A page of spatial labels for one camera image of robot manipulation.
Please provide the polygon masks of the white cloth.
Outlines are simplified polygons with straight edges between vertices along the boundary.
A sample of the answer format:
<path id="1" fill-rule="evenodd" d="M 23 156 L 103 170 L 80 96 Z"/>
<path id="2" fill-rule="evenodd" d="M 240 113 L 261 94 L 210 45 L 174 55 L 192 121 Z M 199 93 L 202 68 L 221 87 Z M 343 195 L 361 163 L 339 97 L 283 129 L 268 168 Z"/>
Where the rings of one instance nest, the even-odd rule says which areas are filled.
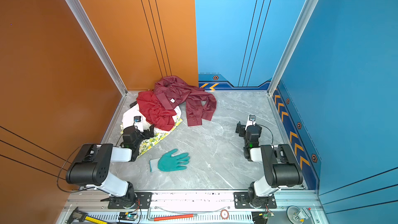
<path id="1" fill-rule="evenodd" d="M 180 123 L 182 123 L 182 118 L 181 118 L 181 110 L 179 108 L 179 106 L 177 106 L 175 108 L 176 111 L 176 115 L 173 116 L 173 120 L 175 122 L 174 126 L 172 127 L 172 129 L 170 131 L 165 131 L 159 128 L 154 128 L 154 133 L 170 133 L 172 132 Z M 143 119 L 143 126 L 144 126 L 144 130 L 149 129 L 149 127 L 151 126 L 151 124 L 149 122 L 147 122 L 146 118 L 142 115 L 142 113 L 140 112 L 140 108 L 139 105 L 135 105 L 134 107 L 132 107 L 131 109 L 129 109 L 128 111 L 126 111 L 123 114 L 122 117 L 122 130 L 124 130 L 127 127 L 130 126 L 134 126 L 134 116 L 142 116 Z"/>

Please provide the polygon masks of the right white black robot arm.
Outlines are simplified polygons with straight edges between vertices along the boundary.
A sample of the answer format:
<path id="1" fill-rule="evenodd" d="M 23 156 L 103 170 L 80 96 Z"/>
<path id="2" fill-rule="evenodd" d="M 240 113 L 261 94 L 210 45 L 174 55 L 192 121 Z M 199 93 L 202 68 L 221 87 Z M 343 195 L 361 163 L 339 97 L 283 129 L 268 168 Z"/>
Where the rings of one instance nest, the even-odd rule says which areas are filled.
<path id="1" fill-rule="evenodd" d="M 301 185 L 304 176 L 290 145 L 259 143 L 262 128 L 253 121 L 246 125 L 238 122 L 235 132 L 244 138 L 245 159 L 263 165 L 263 176 L 248 187 L 248 204 L 253 208 L 275 208 L 276 205 L 271 203 L 274 194 L 283 188 Z"/>

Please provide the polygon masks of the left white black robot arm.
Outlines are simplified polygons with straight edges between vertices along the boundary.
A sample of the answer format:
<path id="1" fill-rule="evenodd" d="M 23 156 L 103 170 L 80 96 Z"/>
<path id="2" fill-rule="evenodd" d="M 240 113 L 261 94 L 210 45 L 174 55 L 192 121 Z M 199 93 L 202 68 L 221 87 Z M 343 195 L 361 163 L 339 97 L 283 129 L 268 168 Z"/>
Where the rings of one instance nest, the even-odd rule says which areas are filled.
<path id="1" fill-rule="evenodd" d="M 83 144 L 69 166 L 65 180 L 85 190 L 99 190 L 108 195 L 109 209 L 148 209 L 152 198 L 150 192 L 136 193 L 131 182 L 122 180 L 109 171 L 112 162 L 134 162 L 140 154 L 143 140 L 154 137 L 154 126 L 140 131 L 136 126 L 123 130 L 123 142 L 113 144 Z"/>

